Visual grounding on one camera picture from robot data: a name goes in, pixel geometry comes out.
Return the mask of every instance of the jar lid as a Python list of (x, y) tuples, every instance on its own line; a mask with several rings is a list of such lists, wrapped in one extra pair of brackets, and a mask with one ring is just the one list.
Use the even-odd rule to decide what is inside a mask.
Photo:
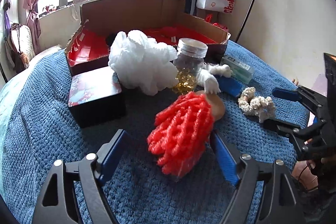
[(192, 38), (181, 38), (178, 41), (177, 50), (190, 57), (204, 58), (207, 54), (208, 46)]

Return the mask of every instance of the gold tinsel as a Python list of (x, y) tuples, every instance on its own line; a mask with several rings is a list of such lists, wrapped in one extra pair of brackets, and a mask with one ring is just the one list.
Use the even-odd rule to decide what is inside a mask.
[(178, 94), (187, 94), (193, 90), (195, 90), (197, 86), (197, 78), (196, 76), (190, 74), (190, 72), (185, 70), (179, 70), (176, 78), (179, 83), (173, 87), (173, 91)]

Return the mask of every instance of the blue blanket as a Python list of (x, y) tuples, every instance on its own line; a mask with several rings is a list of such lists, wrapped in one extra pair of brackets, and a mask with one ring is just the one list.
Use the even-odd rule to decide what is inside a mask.
[[(229, 42), (227, 53), (255, 68), (250, 86), (257, 95), (269, 96), (274, 87), (295, 88), (254, 54)], [(128, 115), (97, 127), (81, 130), (67, 108), (71, 77), (63, 52), (42, 59), (29, 76), (14, 106), (4, 140), (3, 186), (6, 203), (20, 223), (31, 223), (34, 206), (51, 164), (82, 159), (125, 129), (138, 145), (124, 153), (110, 182), (107, 200), (123, 223), (217, 224), (233, 188), (223, 178), (214, 154), (208, 149), (194, 169), (179, 182), (164, 176), (147, 152), (146, 137), (154, 128), (155, 114), (175, 99), (170, 90), (150, 97), (138, 90), (125, 94)], [(215, 127), (239, 150), (256, 160), (284, 160), (292, 169), (296, 154), (287, 139), (267, 132), (256, 117), (246, 117), (235, 98), (221, 94), (226, 114)], [(305, 127), (308, 112), (300, 104), (274, 99), (278, 118)], [(80, 211), (91, 223), (83, 194), (76, 184)], [(255, 192), (247, 223), (253, 223), (261, 185)]]

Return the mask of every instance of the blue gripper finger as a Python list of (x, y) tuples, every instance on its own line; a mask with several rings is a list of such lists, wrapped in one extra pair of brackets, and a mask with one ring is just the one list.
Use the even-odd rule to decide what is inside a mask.
[(274, 97), (297, 102), (300, 100), (300, 95), (295, 90), (285, 90), (281, 88), (274, 88), (272, 91)]
[(130, 136), (123, 129), (119, 129), (109, 143), (105, 143), (97, 152), (98, 160), (95, 177), (100, 185), (111, 180), (121, 156), (129, 143)]
[(237, 186), (240, 178), (237, 174), (237, 164), (239, 163), (239, 151), (236, 152), (236, 159), (230, 153), (225, 140), (223, 140), (217, 133), (212, 132), (210, 135), (210, 145), (214, 151), (219, 167), (221, 168), (225, 179), (234, 186)]

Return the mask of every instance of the cream crochet scrunchie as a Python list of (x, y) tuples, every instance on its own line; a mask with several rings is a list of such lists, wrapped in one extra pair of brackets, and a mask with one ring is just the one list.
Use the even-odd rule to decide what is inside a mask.
[(247, 116), (258, 116), (263, 123), (267, 118), (275, 117), (275, 106), (271, 97), (255, 97), (255, 88), (246, 88), (238, 99), (239, 108)]

